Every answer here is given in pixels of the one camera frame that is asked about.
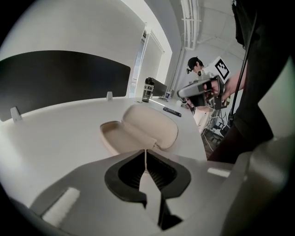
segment open case lid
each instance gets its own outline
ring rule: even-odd
[[[178,127],[172,119],[147,106],[130,106],[122,121],[155,139],[161,149],[171,147],[178,135]]]
[[[130,106],[122,122],[104,123],[100,130],[104,144],[114,155],[154,146],[164,150],[173,145],[178,135],[172,119],[144,105]]]

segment window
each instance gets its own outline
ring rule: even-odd
[[[135,97],[141,97],[146,78],[152,77],[155,80],[161,81],[163,78],[158,76],[160,71],[160,63],[164,51],[153,32],[147,34],[145,47],[143,49],[142,62],[139,69],[138,78],[136,81]]]
[[[135,97],[135,89],[136,89],[136,83],[139,75],[139,69],[142,64],[142,54],[143,54],[143,49],[144,49],[144,44],[146,41],[147,34],[144,31],[142,40],[140,42],[140,47],[136,55],[135,59],[135,65],[134,65],[134,71],[133,71],[133,77],[130,85],[130,91],[129,91],[129,97],[134,98]]]

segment dark partition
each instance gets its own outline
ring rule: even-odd
[[[153,79],[153,81],[155,82],[154,88],[153,88],[153,96],[165,96],[166,90],[167,90],[167,86],[164,85],[163,83],[159,82],[156,79]]]
[[[0,119],[59,103],[126,95],[130,67],[70,51],[38,51],[0,62]]]

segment ceiling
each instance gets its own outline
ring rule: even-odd
[[[170,0],[183,40],[183,11],[180,0]],[[199,0],[200,32],[198,43],[225,50],[243,59],[245,50],[236,41],[236,23],[231,9],[232,0]]]

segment white table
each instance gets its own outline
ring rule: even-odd
[[[154,101],[141,103],[161,111],[178,125],[175,143],[166,151],[198,160],[206,154],[191,112],[153,98],[182,114],[163,111]],[[42,108],[23,115],[23,119],[0,123],[0,180],[6,192],[30,206],[48,186],[73,169],[105,159],[111,153],[100,139],[102,123],[122,119],[126,109],[141,98],[78,101]]]

